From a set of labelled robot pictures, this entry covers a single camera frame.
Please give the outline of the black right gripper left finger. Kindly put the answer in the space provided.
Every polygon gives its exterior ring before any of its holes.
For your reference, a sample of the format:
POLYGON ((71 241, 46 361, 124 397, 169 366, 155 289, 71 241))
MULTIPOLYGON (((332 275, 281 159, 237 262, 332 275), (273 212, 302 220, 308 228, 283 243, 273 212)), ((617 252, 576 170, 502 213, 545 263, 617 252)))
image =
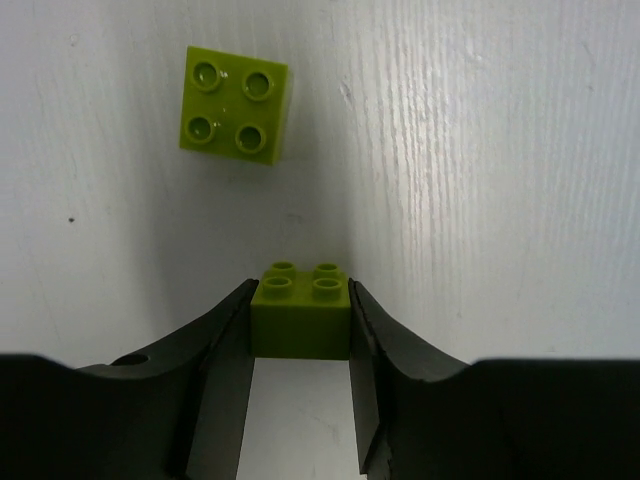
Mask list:
POLYGON ((1 358, 5 479, 232 479, 254 369, 241 283, 212 310, 109 364, 1 358))

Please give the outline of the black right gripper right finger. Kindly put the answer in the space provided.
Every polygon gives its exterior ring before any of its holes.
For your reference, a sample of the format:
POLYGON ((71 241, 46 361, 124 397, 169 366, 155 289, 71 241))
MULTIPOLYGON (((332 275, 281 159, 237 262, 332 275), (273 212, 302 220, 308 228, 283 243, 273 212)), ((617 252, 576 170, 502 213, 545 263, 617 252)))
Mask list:
POLYGON ((635 479, 639 364, 464 363, 390 316, 358 281, 351 392, 369 479, 635 479))

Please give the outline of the green small lego brick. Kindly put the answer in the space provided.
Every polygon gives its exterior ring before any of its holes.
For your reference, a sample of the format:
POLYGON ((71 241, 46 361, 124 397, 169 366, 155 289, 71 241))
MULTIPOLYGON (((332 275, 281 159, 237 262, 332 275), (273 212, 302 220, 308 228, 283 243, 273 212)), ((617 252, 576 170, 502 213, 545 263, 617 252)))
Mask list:
POLYGON ((351 304, 348 278, 335 263, 301 271, 273 263, 250 304, 251 351, 256 357, 347 360, 351 304))

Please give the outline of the green square lego brick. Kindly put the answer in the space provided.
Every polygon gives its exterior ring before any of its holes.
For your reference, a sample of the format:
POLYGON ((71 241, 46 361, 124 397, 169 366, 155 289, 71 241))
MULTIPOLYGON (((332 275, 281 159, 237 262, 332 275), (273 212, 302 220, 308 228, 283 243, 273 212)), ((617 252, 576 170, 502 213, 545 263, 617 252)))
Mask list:
POLYGON ((281 153, 290 87, 286 64, 189 46, 179 146, 275 164, 281 153))

